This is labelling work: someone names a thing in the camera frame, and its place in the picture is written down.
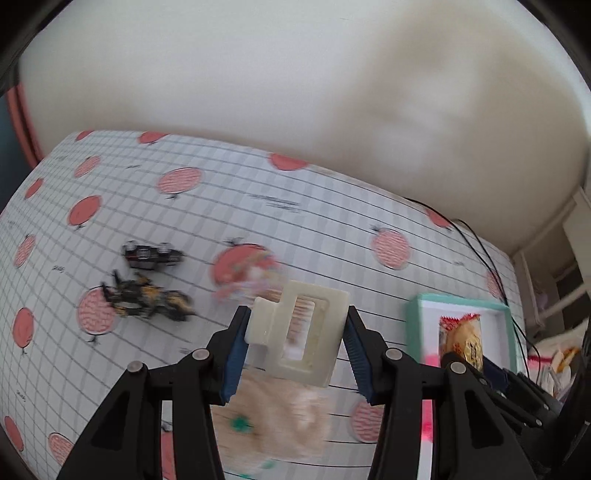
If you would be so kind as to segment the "rice cracker snack packet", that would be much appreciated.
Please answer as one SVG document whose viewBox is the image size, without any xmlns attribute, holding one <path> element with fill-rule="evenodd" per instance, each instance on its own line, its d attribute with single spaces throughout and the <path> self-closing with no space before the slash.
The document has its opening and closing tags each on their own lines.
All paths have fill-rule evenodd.
<svg viewBox="0 0 591 480">
<path fill-rule="evenodd" d="M 475 369 L 484 363 L 481 315 L 467 313 L 461 317 L 441 316 L 439 320 L 439 355 L 454 353 Z"/>
</svg>

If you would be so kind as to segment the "beige snack bag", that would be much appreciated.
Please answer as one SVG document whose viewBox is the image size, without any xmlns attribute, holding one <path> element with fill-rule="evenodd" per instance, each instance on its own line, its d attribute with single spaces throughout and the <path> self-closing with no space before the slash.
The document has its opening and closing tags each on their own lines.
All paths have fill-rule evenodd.
<svg viewBox="0 0 591 480">
<path fill-rule="evenodd" d="M 276 461 L 320 457 L 331 408 L 321 388 L 243 370 L 228 404 L 211 408 L 222 467 L 252 476 Z"/>
</svg>

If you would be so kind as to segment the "red window frame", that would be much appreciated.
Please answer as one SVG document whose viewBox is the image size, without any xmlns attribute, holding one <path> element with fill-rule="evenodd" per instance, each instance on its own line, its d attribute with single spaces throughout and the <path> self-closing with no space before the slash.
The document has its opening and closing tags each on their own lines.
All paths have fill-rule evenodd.
<svg viewBox="0 0 591 480">
<path fill-rule="evenodd" d="M 12 86 L 5 97 L 16 138 L 28 165 L 34 169 L 43 160 L 44 154 L 30 119 L 23 85 Z"/>
</svg>

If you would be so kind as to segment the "cream plastic hair clip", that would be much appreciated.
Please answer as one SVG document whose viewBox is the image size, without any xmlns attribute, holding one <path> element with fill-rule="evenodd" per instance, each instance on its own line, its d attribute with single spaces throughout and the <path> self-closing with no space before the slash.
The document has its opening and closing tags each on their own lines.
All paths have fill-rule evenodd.
<svg viewBox="0 0 591 480">
<path fill-rule="evenodd" d="M 253 301 L 245 341 L 263 353 L 263 369 L 270 376 L 325 388 L 348 310 L 345 291 L 290 281 L 276 301 Z"/>
</svg>

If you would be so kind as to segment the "black toy car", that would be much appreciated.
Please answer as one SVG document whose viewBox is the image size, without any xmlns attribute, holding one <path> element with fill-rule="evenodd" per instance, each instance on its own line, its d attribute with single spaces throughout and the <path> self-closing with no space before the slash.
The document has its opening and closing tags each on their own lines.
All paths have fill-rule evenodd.
<svg viewBox="0 0 591 480">
<path fill-rule="evenodd" d="M 173 248 L 169 243 L 143 245 L 127 241 L 123 244 L 121 253 L 131 268 L 139 270 L 158 270 L 177 265 L 184 259 L 183 251 Z"/>
</svg>

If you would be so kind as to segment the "teal rimmed white tray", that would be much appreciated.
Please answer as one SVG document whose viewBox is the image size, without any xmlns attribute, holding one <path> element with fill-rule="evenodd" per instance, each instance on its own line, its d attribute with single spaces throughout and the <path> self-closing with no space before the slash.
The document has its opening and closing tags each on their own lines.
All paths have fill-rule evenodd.
<svg viewBox="0 0 591 480">
<path fill-rule="evenodd" d="M 514 373 L 518 359 L 509 307 L 499 302 L 444 294 L 421 294 L 406 306 L 407 353 L 416 361 L 441 367 L 456 353 L 479 370 L 484 360 Z"/>
</svg>

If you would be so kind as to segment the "cotton swab bag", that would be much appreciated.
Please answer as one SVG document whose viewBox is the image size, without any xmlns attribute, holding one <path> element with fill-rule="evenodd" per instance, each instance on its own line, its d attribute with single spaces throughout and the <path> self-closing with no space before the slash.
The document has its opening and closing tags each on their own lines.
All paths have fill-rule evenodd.
<svg viewBox="0 0 591 480">
<path fill-rule="evenodd" d="M 245 300 L 280 292 L 287 277 L 270 249 L 245 243 L 219 253 L 211 266 L 217 300 Z"/>
</svg>

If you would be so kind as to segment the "pomegranate grid tablecloth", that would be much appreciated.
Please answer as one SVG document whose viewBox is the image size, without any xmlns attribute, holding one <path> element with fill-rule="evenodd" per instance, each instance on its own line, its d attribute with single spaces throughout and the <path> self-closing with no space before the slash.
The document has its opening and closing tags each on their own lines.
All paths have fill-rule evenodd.
<svg viewBox="0 0 591 480">
<path fill-rule="evenodd" d="M 129 275 L 123 247 L 164 243 L 184 257 L 152 281 L 190 297 L 194 315 L 117 316 L 101 285 Z M 228 143 L 74 133 L 1 214 L 1 424 L 13 447 L 36 477 L 55 478 L 129 362 L 176 362 L 286 280 L 348 292 L 393 346 L 419 294 L 507 298 L 523 319 L 503 251 L 399 196 Z"/>
</svg>

